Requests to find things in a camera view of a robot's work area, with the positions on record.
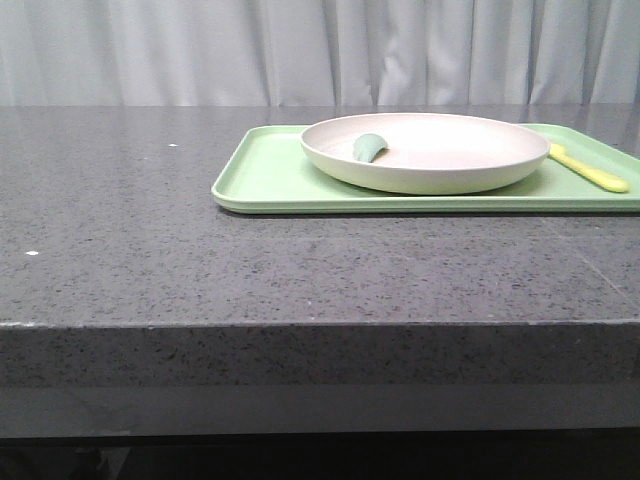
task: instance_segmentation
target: plate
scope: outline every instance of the plate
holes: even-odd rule
[[[353,158],[365,133],[388,149],[373,163]],[[322,172],[360,187],[416,195],[481,192],[518,182],[549,154],[542,135],[520,125],[466,115],[372,113],[307,127],[302,148]]]

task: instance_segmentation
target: gray granite countertop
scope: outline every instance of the gray granite countertop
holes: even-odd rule
[[[640,215],[245,216],[211,195],[250,128],[400,110],[640,157],[639,105],[1,108],[0,386],[636,388]]]

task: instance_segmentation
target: white curtain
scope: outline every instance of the white curtain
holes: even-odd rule
[[[0,0],[0,105],[640,100],[640,0]]]

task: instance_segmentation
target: green tray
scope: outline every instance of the green tray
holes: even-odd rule
[[[567,127],[525,124],[570,155],[629,182],[611,193],[551,159],[525,179],[482,193],[415,196],[341,182],[314,167],[300,146],[306,126],[249,130],[211,191],[224,208],[248,214],[354,212],[613,212],[640,211],[640,161]]]

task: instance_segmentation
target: yellow spoon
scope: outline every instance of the yellow spoon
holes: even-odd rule
[[[575,158],[571,158],[566,152],[567,149],[562,145],[552,143],[549,156],[605,190],[616,193],[625,193],[629,191],[629,183],[627,181],[613,175],[612,173],[591,167],[586,163],[576,160]]]

